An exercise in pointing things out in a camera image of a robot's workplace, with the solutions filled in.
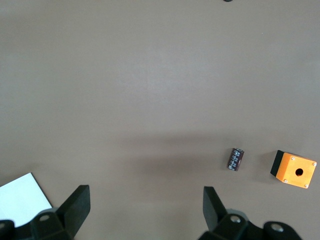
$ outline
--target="white paper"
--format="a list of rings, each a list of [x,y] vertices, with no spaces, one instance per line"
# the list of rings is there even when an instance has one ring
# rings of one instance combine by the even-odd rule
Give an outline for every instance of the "white paper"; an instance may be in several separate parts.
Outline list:
[[[51,207],[31,173],[0,187],[0,220],[12,220],[15,227]]]

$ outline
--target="silver bolt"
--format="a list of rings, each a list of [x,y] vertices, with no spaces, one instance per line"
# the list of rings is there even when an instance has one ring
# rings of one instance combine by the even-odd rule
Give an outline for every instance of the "silver bolt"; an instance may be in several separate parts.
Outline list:
[[[272,223],[271,228],[277,232],[280,232],[280,233],[282,233],[284,231],[284,228],[281,225],[276,224],[276,223]]]
[[[39,221],[40,221],[40,222],[43,222],[43,221],[48,220],[49,218],[50,218],[49,215],[43,215],[43,216],[41,216],[41,217],[39,218]]]
[[[241,219],[235,215],[231,216],[230,219],[232,222],[237,223],[237,224],[241,222]]]

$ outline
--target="orange box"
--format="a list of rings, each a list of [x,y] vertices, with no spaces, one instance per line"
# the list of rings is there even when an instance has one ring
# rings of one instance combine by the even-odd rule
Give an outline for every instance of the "orange box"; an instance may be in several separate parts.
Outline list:
[[[278,150],[270,173],[281,182],[307,189],[317,162]]]

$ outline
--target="dark cylindrical capacitor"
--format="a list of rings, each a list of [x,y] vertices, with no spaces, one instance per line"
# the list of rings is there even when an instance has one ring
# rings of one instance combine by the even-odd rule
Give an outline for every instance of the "dark cylindrical capacitor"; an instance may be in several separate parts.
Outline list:
[[[232,153],[228,162],[228,169],[238,171],[244,153],[245,152],[239,148],[232,149]]]

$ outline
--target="orange box face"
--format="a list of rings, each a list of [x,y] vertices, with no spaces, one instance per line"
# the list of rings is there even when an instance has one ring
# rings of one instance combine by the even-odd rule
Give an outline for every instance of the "orange box face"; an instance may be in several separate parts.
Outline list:
[[[276,178],[280,181],[307,189],[314,174],[317,162],[285,152]]]

